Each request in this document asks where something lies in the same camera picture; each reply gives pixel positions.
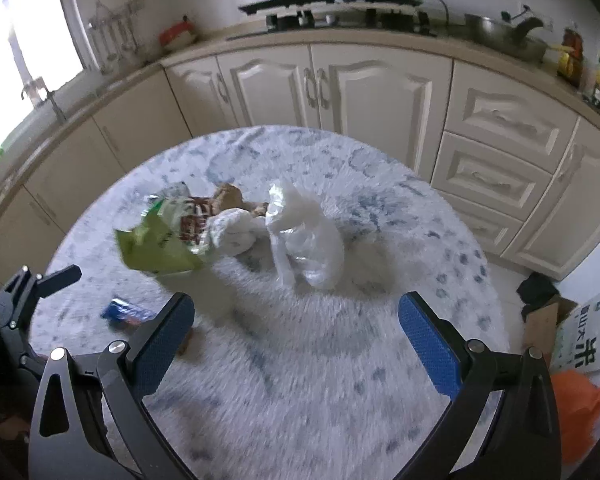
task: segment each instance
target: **white marble tablecloth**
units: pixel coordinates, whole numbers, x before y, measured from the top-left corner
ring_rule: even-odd
[[[232,182],[246,200],[265,201],[280,177],[314,192],[342,234],[345,272],[335,290],[283,288],[266,239],[160,281],[122,264],[113,229],[137,224],[146,195],[183,180],[206,196]],[[221,132],[155,156],[73,226],[49,270],[68,264],[83,278],[40,302],[31,328],[37,351],[103,350],[120,336],[99,316],[113,297],[154,310],[173,291],[193,298],[192,343],[144,403],[204,480],[392,479],[448,402],[398,324],[405,292],[417,290],[465,338],[508,349],[484,254],[450,206],[397,160],[316,130]],[[492,397],[466,456],[495,405]],[[110,415],[107,424],[128,461]]]

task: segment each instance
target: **blue packet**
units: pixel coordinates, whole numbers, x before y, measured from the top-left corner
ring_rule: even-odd
[[[136,326],[154,319],[157,315],[157,312],[148,308],[142,308],[121,298],[113,298],[111,303],[104,308],[100,317],[113,323],[120,322]]]

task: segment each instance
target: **gas stove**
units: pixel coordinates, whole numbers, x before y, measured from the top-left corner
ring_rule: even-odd
[[[267,28],[249,34],[232,36],[227,40],[249,38],[289,30],[315,28],[376,28],[435,36],[430,30],[429,16],[417,10],[417,2],[410,0],[267,0],[240,7],[247,15],[266,15]],[[363,18],[344,22],[339,12],[362,10]],[[316,20],[314,12],[325,15]]]

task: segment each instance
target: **drawer handle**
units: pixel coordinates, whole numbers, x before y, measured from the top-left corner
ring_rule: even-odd
[[[558,175],[558,182],[563,182],[567,177],[569,177],[568,180],[573,178],[573,174],[578,171],[578,168],[582,163],[583,156],[582,146],[577,142],[574,142],[569,149],[569,155],[567,155],[567,160],[565,161],[565,168],[560,171],[560,174]]]
[[[42,206],[42,209],[44,209],[51,217],[53,217],[54,219],[58,219],[57,215],[54,213],[53,209],[51,209],[48,205],[48,203],[46,203],[46,200],[44,200],[39,193],[35,193],[35,198],[37,199],[38,203]]]
[[[324,92],[322,91],[322,83],[326,80],[327,73],[324,72],[323,68],[318,70],[318,96],[320,97],[320,105],[325,110],[329,109],[329,100],[324,97]]]
[[[511,120],[503,115],[499,110],[493,110],[491,113],[493,114],[494,119],[504,126],[510,126],[511,128],[521,130],[523,134],[528,136],[538,136],[538,129],[532,124]]]
[[[46,213],[44,211],[42,211],[40,209],[40,207],[33,200],[31,200],[31,202],[29,202],[29,205],[31,206],[31,209],[35,213],[35,216],[37,216],[42,222],[44,222],[47,227],[51,227],[51,221],[49,220],[48,216],[46,216]]]
[[[481,174],[480,171],[473,171],[471,176],[475,180],[478,180],[479,182],[486,184],[487,186],[499,187],[502,189],[511,189],[511,185],[508,182],[498,182],[497,180],[493,180],[489,176]]]
[[[222,98],[222,101],[224,101],[226,104],[229,104],[229,89],[226,88],[224,79],[219,72],[215,74],[215,77],[218,79],[218,92]]]
[[[115,140],[113,140],[113,137],[111,136],[111,132],[109,132],[109,130],[106,126],[102,127],[102,133],[106,137],[106,140],[108,140],[108,143],[111,145],[111,148],[113,148],[113,151],[120,153],[120,147],[117,145],[117,142],[115,142]]]
[[[305,68],[304,69],[304,93],[306,94],[306,100],[309,102],[309,106],[311,108],[317,108],[318,100],[316,98],[311,97],[311,94],[309,92],[309,81],[311,81],[313,83],[313,94],[315,95],[317,93],[317,86],[315,84],[315,78],[313,76],[313,72],[310,69]]]

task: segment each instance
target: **metal screw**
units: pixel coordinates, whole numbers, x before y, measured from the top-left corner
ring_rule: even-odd
[[[467,343],[467,346],[469,347],[469,350],[475,354],[484,352],[484,349],[486,348],[486,346],[484,346],[484,343],[479,339],[471,339]]]
[[[113,341],[108,346],[108,351],[112,354],[119,354],[124,348],[126,348],[126,343],[124,341]]]
[[[54,348],[51,352],[51,359],[53,361],[59,361],[64,357],[66,351],[64,348]]]
[[[531,346],[529,348],[529,355],[533,359],[542,359],[542,350],[539,348],[536,348],[535,346]]]

